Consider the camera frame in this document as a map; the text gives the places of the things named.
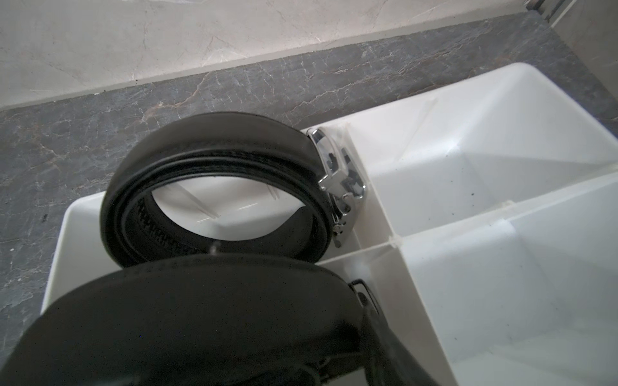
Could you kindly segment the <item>black belt with dark buckle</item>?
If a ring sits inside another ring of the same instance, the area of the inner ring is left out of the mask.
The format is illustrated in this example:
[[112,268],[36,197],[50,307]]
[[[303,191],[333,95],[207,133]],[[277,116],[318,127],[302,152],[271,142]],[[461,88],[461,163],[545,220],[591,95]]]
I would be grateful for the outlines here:
[[196,255],[108,274],[57,299],[4,385],[316,385],[362,366],[362,305],[330,270]]

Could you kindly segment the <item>black belt with silver buckle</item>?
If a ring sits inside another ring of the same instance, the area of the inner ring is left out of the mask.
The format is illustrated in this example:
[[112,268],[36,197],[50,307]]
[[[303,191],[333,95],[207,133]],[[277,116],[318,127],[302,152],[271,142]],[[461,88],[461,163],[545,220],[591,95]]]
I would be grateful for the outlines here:
[[[273,232],[254,239],[201,236],[170,220],[153,196],[169,183],[200,177],[266,183],[302,206]],[[122,268],[197,254],[315,263],[330,246],[349,239],[365,197],[356,158],[325,128],[301,132],[242,112],[197,114],[150,133],[127,154],[104,194],[101,240]]]

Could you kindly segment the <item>white compartment storage tray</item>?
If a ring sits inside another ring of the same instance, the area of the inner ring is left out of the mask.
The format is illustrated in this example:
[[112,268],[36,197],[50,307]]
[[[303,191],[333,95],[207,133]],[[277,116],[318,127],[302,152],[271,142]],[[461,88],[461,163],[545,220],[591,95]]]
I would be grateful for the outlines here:
[[[311,264],[344,279],[439,385],[616,384],[617,141],[566,93],[511,64],[300,131],[318,127],[350,149],[366,197],[349,239]],[[41,314],[131,268],[102,244],[106,190],[64,215]],[[267,235],[302,206],[236,177],[153,196],[175,224],[224,241]]]

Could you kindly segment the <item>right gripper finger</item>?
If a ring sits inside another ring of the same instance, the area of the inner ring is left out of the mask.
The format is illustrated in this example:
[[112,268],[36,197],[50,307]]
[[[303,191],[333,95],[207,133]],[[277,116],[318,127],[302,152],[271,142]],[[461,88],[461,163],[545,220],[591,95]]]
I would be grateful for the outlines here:
[[363,310],[360,349],[368,385],[439,385],[372,308]]

